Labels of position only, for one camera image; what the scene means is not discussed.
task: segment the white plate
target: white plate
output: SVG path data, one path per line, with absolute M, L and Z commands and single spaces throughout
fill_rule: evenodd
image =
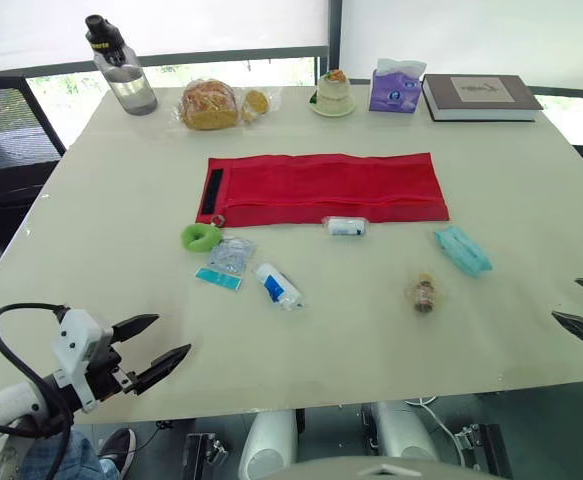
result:
M 324 111 L 320 110 L 318 108 L 317 104 L 315 104 L 315 103 L 309 103 L 309 107 L 315 113 L 317 113 L 318 115 L 322 115 L 323 117 L 344 117 L 345 115 L 348 115 L 353 110 L 355 110 L 355 103 L 351 103 L 351 106 L 347 110 L 344 110 L 343 112 L 340 112 L 340 113 L 324 112 Z

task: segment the blue face mask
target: blue face mask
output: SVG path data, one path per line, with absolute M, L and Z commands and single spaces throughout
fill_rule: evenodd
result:
M 447 227 L 434 235 L 444 254 L 467 275 L 477 277 L 482 271 L 493 270 L 482 249 L 458 227 Z

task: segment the person's leg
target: person's leg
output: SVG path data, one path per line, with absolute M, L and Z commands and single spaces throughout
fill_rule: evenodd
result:
M 37 440 L 20 469 L 21 480 L 44 480 L 60 445 L 60 435 Z M 91 442 L 77 430 L 71 439 L 54 480 L 122 480 L 133 460 L 135 434 L 116 430 L 104 443 L 100 456 Z
M 39 439 L 27 452 L 20 467 L 22 480 L 44 480 L 60 447 L 60 435 Z M 54 480 L 109 480 L 105 477 L 91 442 L 77 430 L 71 438 Z

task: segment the tissue box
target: tissue box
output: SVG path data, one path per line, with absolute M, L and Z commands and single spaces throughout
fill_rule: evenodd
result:
M 413 113 L 418 106 L 422 87 L 418 78 L 403 72 L 382 75 L 373 71 L 369 110 L 378 112 Z

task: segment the wire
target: wire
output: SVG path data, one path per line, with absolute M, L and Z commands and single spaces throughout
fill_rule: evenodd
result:
M 437 423 L 440 428 L 442 430 L 444 430 L 444 432 L 449 436 L 449 438 L 451 439 L 451 441 L 453 442 L 453 445 L 455 446 L 456 451 L 458 452 L 458 457 L 460 458 L 460 465 L 462 467 L 466 467 L 466 463 L 464 462 L 464 455 L 462 454 L 462 446 L 460 445 L 460 441 L 455 437 L 455 435 L 453 435 L 451 433 L 451 431 L 446 427 L 446 425 L 444 423 L 442 423 L 442 420 L 440 420 L 438 418 L 438 416 L 434 413 L 433 410 L 431 410 L 427 405 L 433 403 L 433 401 L 435 401 L 435 399 L 437 399 L 438 397 L 431 397 L 429 400 L 427 400 L 426 402 L 423 401 L 423 398 L 420 397 L 420 401 L 419 402 L 405 402 L 408 405 L 413 405 L 414 407 L 422 407 L 424 408 L 427 412 L 429 412 L 429 415 L 431 415 L 431 417 L 433 418 L 433 420 L 435 420 L 435 423 Z
M 25 438 L 39 438 L 42 436 L 42 432 L 37 430 L 25 430 L 24 428 L 12 428 L 0 425 L 0 433 L 6 433 L 7 435 L 15 435 L 17 437 Z
M 139 452 L 140 450 L 142 450 L 144 447 L 146 447 L 147 445 L 149 445 L 149 443 L 151 443 L 151 440 L 153 440 L 153 437 L 156 436 L 156 434 L 160 431 L 160 430 L 166 430 L 165 427 L 157 427 L 155 429 L 155 431 L 151 434 L 151 436 L 149 437 L 149 440 L 147 440 L 146 442 L 144 442 L 144 444 L 141 447 L 138 447 L 134 450 L 127 450 L 126 452 L 102 452 L 98 454 L 98 457 L 108 457 L 109 455 L 124 455 L 127 453 L 135 453 L 135 452 Z
M 42 310 L 51 310 L 54 313 L 62 311 L 65 307 L 64 305 L 52 305 L 49 303 L 13 303 L 11 305 L 5 305 L 0 308 L 0 315 L 11 310 L 35 308 Z M 31 382 L 38 388 L 42 396 L 47 403 L 55 405 L 62 416 L 62 436 L 60 438 L 60 446 L 55 454 L 55 458 L 49 471 L 47 472 L 46 480 L 53 480 L 53 477 L 60 468 L 60 464 L 66 453 L 67 446 L 69 445 L 69 438 L 71 435 L 71 424 L 73 423 L 73 414 L 69 407 L 67 406 L 64 399 L 56 393 L 47 383 L 37 374 L 35 371 L 24 363 L 13 351 L 7 347 L 6 343 L 2 340 L 0 336 L 0 353 L 13 364 L 15 368 L 20 370 Z
M 404 403 L 406 403 L 407 405 L 411 405 L 412 407 L 421 407 L 422 405 L 429 405 L 433 402 L 435 402 L 438 399 L 438 397 L 431 397 L 429 398 L 429 400 L 427 400 L 426 402 L 422 402 L 423 398 L 420 398 L 419 402 L 409 402 L 408 400 L 405 400 Z

